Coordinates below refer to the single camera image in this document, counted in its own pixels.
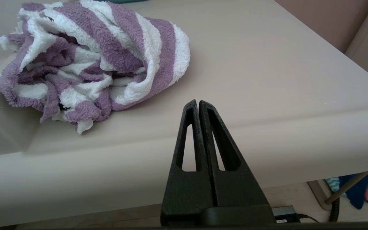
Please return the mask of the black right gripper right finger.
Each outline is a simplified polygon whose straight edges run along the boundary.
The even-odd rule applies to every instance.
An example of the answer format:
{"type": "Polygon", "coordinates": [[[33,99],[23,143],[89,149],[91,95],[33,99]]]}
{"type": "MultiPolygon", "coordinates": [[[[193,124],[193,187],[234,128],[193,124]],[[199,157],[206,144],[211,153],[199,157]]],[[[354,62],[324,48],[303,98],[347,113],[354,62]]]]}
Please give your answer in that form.
{"type": "Polygon", "coordinates": [[[215,206],[269,203],[217,109],[199,103],[199,117],[215,206]]]}

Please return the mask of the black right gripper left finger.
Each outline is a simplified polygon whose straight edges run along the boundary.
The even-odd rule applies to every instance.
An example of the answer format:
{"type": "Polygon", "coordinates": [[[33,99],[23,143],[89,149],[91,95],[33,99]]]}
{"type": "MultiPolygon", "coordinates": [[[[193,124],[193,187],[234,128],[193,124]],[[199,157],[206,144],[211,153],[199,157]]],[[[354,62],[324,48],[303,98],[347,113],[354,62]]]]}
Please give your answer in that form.
{"type": "Polygon", "coordinates": [[[214,207],[209,162],[203,140],[200,119],[201,104],[187,103],[182,111],[178,136],[168,175],[161,209],[163,226],[214,226],[211,211],[214,207]],[[196,170],[183,170],[184,150],[188,127],[192,138],[196,170]]]}

